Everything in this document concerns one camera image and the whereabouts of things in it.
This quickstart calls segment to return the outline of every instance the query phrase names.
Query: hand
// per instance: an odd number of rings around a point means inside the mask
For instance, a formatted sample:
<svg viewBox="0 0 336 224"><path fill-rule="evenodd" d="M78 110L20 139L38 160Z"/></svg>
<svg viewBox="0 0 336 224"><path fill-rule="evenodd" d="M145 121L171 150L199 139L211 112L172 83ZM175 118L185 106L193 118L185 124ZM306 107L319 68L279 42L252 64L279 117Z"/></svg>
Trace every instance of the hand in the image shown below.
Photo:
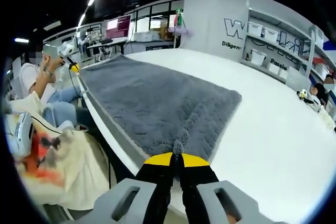
<svg viewBox="0 0 336 224"><path fill-rule="evenodd" d="M60 67L64 63L61 57L57 57L55 60L52 60L49 64L51 71L55 71L58 67Z"/></svg>
<svg viewBox="0 0 336 224"><path fill-rule="evenodd" d="M40 64L40 68L42 70L44 70L45 68L47 68L49 66L50 59L51 59L51 57L49 55L43 55L43 59L42 59L41 64Z"/></svg>

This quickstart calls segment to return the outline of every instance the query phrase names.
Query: fuzzy gray cloth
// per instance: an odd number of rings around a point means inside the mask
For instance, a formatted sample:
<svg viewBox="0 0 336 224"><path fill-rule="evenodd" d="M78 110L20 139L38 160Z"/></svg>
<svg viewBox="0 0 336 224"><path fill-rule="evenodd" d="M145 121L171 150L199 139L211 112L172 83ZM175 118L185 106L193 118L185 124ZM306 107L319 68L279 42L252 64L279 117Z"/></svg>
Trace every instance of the fuzzy gray cloth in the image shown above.
<svg viewBox="0 0 336 224"><path fill-rule="evenodd" d="M183 149L208 160L242 100L237 91L125 56L80 75L97 106L150 156Z"/></svg>

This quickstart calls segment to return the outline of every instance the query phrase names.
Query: white tabletop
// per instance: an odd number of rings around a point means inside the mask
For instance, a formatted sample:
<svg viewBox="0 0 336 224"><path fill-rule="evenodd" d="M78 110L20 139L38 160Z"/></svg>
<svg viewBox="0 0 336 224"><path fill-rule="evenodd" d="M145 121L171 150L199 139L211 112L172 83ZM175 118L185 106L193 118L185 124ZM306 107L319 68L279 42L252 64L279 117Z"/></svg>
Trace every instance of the white tabletop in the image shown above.
<svg viewBox="0 0 336 224"><path fill-rule="evenodd" d="M106 43L106 44L98 43L96 45L87 47L87 49L99 48L99 47L111 47L111 46L114 46L116 44L124 43L124 42L127 42L127 41L128 41L127 37L115 38L110 43Z"/></svg>
<svg viewBox="0 0 336 224"><path fill-rule="evenodd" d="M260 212L273 221L302 223L311 214L336 173L336 134L293 90L257 70L200 52L165 49L127 56L237 90L243 100L220 139L212 169L219 180L257 200ZM136 174L139 167L86 95L85 100L102 135ZM185 213L181 191L172 191L171 206Z"/></svg>

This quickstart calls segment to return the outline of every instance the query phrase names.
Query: white shirt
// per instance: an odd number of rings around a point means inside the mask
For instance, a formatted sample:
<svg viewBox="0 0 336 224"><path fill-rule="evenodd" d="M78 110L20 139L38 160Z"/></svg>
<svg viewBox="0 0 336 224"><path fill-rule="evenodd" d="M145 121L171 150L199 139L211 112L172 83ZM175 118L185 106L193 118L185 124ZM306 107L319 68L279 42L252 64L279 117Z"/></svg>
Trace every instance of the white shirt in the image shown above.
<svg viewBox="0 0 336 224"><path fill-rule="evenodd" d="M29 95L30 87L36 82L40 69L38 66L31 63L24 63L20 70L20 83L24 97ZM43 105L48 103L49 98L56 92L54 87L48 83L44 93L41 97L41 103Z"/></svg>

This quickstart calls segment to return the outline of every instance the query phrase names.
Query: computer monitor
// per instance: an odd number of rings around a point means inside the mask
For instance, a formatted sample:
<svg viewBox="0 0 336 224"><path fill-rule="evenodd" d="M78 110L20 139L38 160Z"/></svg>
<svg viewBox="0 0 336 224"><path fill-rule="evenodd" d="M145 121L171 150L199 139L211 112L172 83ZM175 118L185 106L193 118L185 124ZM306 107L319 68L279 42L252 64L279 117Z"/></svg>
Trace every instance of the computer monitor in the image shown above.
<svg viewBox="0 0 336 224"><path fill-rule="evenodd" d="M131 15L121 16L107 22L106 39L128 37Z"/></svg>

